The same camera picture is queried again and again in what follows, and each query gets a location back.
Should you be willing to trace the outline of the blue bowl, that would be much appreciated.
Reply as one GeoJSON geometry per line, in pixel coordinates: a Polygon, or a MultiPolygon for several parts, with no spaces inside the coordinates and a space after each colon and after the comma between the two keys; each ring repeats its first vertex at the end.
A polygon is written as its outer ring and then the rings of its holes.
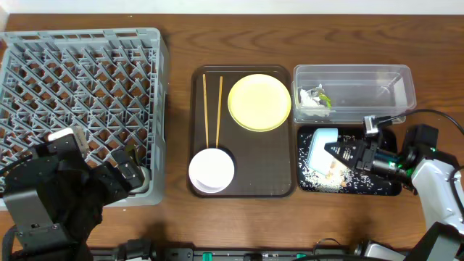
{"type": "Polygon", "coordinates": [[[308,167],[321,176],[327,176],[334,157],[325,150],[325,145],[337,140],[337,128],[318,128],[312,135],[307,157],[308,167]]]}

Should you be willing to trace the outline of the green snack wrapper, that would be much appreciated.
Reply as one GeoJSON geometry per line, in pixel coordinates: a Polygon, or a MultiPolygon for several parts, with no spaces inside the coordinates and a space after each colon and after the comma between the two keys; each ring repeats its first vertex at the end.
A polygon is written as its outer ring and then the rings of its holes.
{"type": "Polygon", "coordinates": [[[324,107],[331,108],[331,99],[326,96],[323,92],[318,94],[318,98],[320,99],[320,104],[324,107]]]}

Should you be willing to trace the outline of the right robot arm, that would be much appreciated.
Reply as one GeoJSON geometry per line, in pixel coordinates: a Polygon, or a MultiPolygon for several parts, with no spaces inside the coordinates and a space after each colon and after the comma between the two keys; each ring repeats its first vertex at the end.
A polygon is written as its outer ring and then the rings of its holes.
{"type": "Polygon", "coordinates": [[[427,231],[406,260],[455,260],[463,256],[462,165],[436,147],[438,129],[415,125],[402,151],[382,150],[375,141],[331,142],[323,148],[351,170],[400,183],[420,198],[427,231]]]}

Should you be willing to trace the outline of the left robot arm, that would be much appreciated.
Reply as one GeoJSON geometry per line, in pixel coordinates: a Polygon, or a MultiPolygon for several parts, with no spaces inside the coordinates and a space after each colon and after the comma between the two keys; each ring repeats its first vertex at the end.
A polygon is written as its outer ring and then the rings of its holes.
{"type": "Polygon", "coordinates": [[[104,206],[126,198],[145,177],[126,150],[89,167],[80,150],[34,146],[7,168],[4,202],[14,226],[3,237],[3,260],[92,260],[87,240],[104,206]]]}

